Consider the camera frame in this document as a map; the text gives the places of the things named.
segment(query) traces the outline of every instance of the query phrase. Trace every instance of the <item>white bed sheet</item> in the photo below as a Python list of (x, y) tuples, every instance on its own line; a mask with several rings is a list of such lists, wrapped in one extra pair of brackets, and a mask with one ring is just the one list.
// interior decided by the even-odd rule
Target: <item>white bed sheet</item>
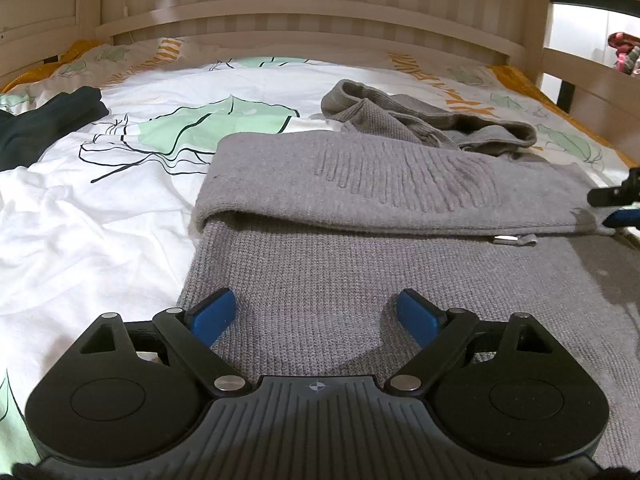
[(613, 150), (506, 90), (488, 69), (417, 60), (418, 70), (388, 53), (331, 47), (317, 47), (316, 57), (367, 67), (247, 59), (265, 52), (177, 40), (105, 45), (0, 95), (1, 107), (20, 113), (60, 91), (99, 86), (110, 111), (31, 167), (0, 173), (0, 374), (6, 367), (21, 409), (100, 314), (143, 320), (175, 304), (197, 243), (191, 209), (216, 139), (232, 131), (340, 130), (322, 117), (320, 100), (342, 78), (445, 109), (527, 121), (540, 136), (533, 153), (576, 162), (600, 184), (626, 177)]

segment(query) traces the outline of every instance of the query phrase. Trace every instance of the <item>folded gray sweater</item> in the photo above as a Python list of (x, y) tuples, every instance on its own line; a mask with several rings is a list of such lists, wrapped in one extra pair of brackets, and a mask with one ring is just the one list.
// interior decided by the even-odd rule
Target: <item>folded gray sweater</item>
[[(572, 168), (385, 138), (386, 126), (225, 137), (178, 304), (235, 292), (236, 321), (214, 349), (253, 380), (388, 378), (418, 351), (394, 315), (405, 287), (483, 319), (531, 312), (609, 399), (596, 460), (640, 468), (640, 259), (590, 234), (602, 214), (586, 204), (588, 182)], [(549, 236), (490, 243), (505, 233)]]

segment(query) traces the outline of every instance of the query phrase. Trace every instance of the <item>gray sweater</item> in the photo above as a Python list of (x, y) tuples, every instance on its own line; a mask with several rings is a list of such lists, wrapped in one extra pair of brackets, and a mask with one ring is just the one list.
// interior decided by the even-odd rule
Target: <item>gray sweater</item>
[[(418, 351), (394, 314), (405, 287), (482, 319), (531, 312), (609, 399), (596, 460), (640, 468), (640, 258), (594, 234), (608, 211), (588, 206), (588, 181), (397, 132), (381, 120), (376, 135), (223, 139), (194, 210), (202, 240), (179, 304), (235, 292), (236, 321), (214, 349), (252, 379), (383, 381)], [(489, 241), (506, 233), (545, 236), (535, 247)]]

